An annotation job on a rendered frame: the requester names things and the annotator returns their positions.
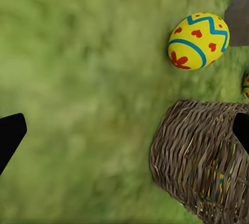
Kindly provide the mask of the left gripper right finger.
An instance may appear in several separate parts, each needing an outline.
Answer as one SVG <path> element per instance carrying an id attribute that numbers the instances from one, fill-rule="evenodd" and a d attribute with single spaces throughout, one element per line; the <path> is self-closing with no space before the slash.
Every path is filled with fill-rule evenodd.
<path id="1" fill-rule="evenodd" d="M 249 114 L 237 113 L 232 131 L 249 155 Z"/>

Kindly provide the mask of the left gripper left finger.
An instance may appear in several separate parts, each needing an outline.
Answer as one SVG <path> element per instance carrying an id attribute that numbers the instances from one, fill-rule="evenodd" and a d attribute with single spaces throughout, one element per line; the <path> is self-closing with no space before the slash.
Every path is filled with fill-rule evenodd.
<path id="1" fill-rule="evenodd" d="M 0 175 L 27 132 L 23 113 L 0 118 Z"/>

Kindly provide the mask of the wicker basket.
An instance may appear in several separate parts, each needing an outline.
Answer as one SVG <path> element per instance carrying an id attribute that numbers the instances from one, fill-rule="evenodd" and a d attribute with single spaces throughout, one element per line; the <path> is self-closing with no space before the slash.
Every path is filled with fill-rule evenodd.
<path id="1" fill-rule="evenodd" d="M 248 115 L 249 103 L 180 100 L 150 148 L 158 189 L 204 224 L 249 224 L 249 155 L 232 131 L 237 113 Z"/>

